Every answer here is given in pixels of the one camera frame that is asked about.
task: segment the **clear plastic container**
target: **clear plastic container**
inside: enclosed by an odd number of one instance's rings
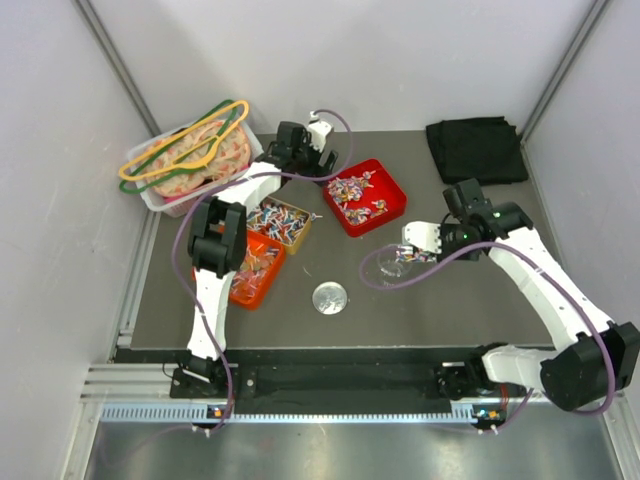
[[[180,127],[180,128],[188,127],[189,125],[191,124],[184,125],[183,127]],[[249,129],[249,126],[246,124],[246,122],[242,122],[240,123],[240,125],[244,129],[244,132],[247,135],[247,139],[249,140],[249,144],[251,145],[251,160],[249,161],[249,164],[251,164],[251,162],[253,162],[259,155],[261,155],[264,152],[264,150],[262,148],[262,144],[258,141],[254,133]],[[171,132],[158,135],[157,137],[147,140],[146,142],[138,145],[137,147],[132,148],[127,153],[127,162],[130,162],[134,158],[142,155],[145,152],[145,150],[147,150],[147,148],[149,148],[149,146],[151,146],[157,140],[173,135],[173,133],[178,131],[180,128],[176,128]],[[189,209],[191,208],[191,205],[193,205],[193,202],[196,201],[197,197],[215,188],[218,185],[225,184],[235,178],[242,176],[243,173],[244,171],[241,171],[234,175],[229,176],[228,178],[218,180],[216,182],[207,183],[202,187],[197,188],[193,192],[187,195],[183,195],[182,197],[172,202],[167,202],[166,198],[156,193],[153,190],[153,188],[147,188],[144,192],[140,194],[140,196],[142,197],[142,200],[144,200],[144,203],[147,205],[147,208],[152,212],[163,212],[169,215],[170,217],[181,217],[189,211]],[[147,182],[146,180],[139,180],[135,182],[135,184],[138,188],[140,188],[140,187],[144,187],[147,184]]]

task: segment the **wall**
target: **wall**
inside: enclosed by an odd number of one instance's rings
[[[528,150],[570,273],[640,328],[640,3],[611,3]],[[640,424],[640,369],[629,393]]]
[[[1,13],[0,478],[38,480],[106,359],[144,213],[115,172],[148,135],[70,1]]]
[[[590,0],[93,0],[158,123],[247,98],[259,133],[336,108],[356,130],[522,126]]]

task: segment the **silver lid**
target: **silver lid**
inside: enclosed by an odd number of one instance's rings
[[[334,315],[347,306],[347,291],[336,282],[324,282],[318,285],[311,296],[313,306],[324,315]]]

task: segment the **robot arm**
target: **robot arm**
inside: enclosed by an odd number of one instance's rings
[[[578,289],[551,257],[531,220],[514,203],[494,207],[476,180],[461,182],[444,192],[451,215],[459,224],[411,222],[403,228],[403,242],[435,254],[438,260],[480,241],[495,241],[525,253],[538,266],[534,270],[501,248],[486,249],[488,257],[518,285],[551,335],[555,350],[516,348],[493,344],[480,347],[465,362],[469,391],[493,390],[499,383],[514,383],[542,390],[563,410],[572,411],[606,393],[607,375],[601,352],[584,322],[566,299],[540,275],[546,272],[582,306],[601,334],[615,371],[616,390],[629,385],[640,350],[640,333],[631,323],[613,320]],[[461,258],[477,260],[480,251]],[[443,368],[441,389],[459,396],[459,378]]]
[[[223,351],[226,349],[225,318],[229,291],[247,249],[246,212],[283,186],[286,179],[278,173],[313,177],[331,173],[337,153],[328,152],[326,161],[322,165],[320,162],[332,131],[331,124],[320,120],[314,113],[307,126],[280,123],[276,140],[243,175],[249,180],[206,199],[194,212],[188,252],[195,270],[196,295],[207,313],[209,328]],[[252,178],[258,173],[274,175]],[[224,231],[212,230],[213,225],[221,222],[224,222]],[[187,348],[195,357],[218,359],[197,307]]]

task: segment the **folded black fabric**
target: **folded black fabric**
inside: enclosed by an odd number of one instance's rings
[[[427,141],[442,181],[477,178],[481,185],[529,178],[516,128],[504,117],[445,120],[426,127]]]

